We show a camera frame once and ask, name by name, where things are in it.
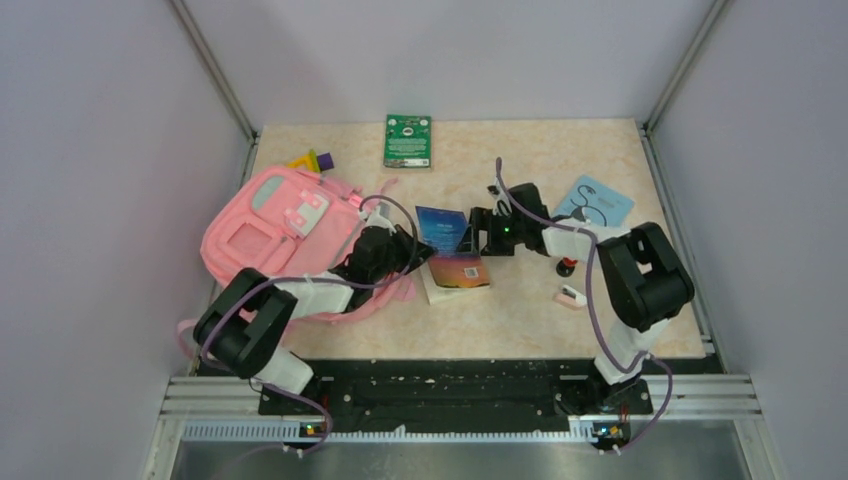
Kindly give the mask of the green paperback book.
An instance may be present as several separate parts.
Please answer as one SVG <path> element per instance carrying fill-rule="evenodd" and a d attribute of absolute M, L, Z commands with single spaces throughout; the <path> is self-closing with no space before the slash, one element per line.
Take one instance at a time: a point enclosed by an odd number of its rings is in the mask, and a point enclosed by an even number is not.
<path fill-rule="evenodd" d="M 432 167 L 432 117 L 389 114 L 385 120 L 383 166 L 390 169 Z"/>

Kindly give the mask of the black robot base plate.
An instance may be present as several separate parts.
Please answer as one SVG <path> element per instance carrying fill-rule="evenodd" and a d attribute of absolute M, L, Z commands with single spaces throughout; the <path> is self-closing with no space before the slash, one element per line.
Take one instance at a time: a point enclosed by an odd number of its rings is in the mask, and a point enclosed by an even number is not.
<path fill-rule="evenodd" d="M 589 360 L 313 360 L 307 404 L 263 388 L 262 416 L 329 412 L 335 433 L 564 432 L 581 415 L 650 415 L 647 383 L 610 389 Z"/>

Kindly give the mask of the sunset cover paperback book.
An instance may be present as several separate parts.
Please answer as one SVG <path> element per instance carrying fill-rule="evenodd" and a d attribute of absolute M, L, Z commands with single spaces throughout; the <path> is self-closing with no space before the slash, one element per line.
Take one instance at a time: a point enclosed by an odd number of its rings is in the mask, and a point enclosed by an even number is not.
<path fill-rule="evenodd" d="M 421 240 L 435 254 L 421 266 L 429 305 L 444 303 L 491 286 L 482 258 L 463 240 L 469 226 L 461 211 L 415 207 Z"/>

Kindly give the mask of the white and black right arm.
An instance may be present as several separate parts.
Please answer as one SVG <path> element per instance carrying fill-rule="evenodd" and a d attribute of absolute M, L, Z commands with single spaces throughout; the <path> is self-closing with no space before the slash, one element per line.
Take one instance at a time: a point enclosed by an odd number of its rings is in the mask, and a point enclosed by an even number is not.
<path fill-rule="evenodd" d="M 508 190 L 491 185 L 492 208 L 475 207 L 457 245 L 461 253 L 511 256 L 516 246 L 561 260 L 576 260 L 591 272 L 599 265 L 616 321 L 601 331 L 592 281 L 584 293 L 601 351 L 590 370 L 586 397 L 600 412 L 612 412 L 627 386 L 642 372 L 659 334 L 691 302 L 695 286 L 663 229 L 645 222 L 631 229 L 592 226 L 571 217 L 552 217 L 537 186 Z"/>

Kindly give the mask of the pink student backpack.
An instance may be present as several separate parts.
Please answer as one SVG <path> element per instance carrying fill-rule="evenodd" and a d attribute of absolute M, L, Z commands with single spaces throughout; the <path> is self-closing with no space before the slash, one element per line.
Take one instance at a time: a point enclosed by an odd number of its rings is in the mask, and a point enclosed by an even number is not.
<path fill-rule="evenodd" d="M 359 212 L 390 201 L 383 191 L 364 196 L 352 185 L 321 173 L 271 167 L 245 184 L 213 220 L 202 240 L 201 257 L 222 291 L 247 267 L 271 279 L 315 276 L 351 252 L 365 228 Z M 409 274 L 397 285 L 377 291 L 357 313 L 301 319 L 362 320 L 392 300 L 414 296 Z"/>

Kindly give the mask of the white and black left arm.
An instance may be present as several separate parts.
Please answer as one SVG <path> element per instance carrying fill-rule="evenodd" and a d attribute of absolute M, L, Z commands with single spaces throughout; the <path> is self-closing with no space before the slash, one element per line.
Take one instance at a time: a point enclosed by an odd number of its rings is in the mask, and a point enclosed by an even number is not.
<path fill-rule="evenodd" d="M 313 369 L 281 344 L 289 323 L 357 313 L 436 252 L 399 225 L 369 226 L 338 265 L 318 275 L 271 279 L 244 268 L 197 321 L 192 338 L 224 369 L 272 385 L 292 410 L 308 413 L 319 404 L 321 388 Z"/>

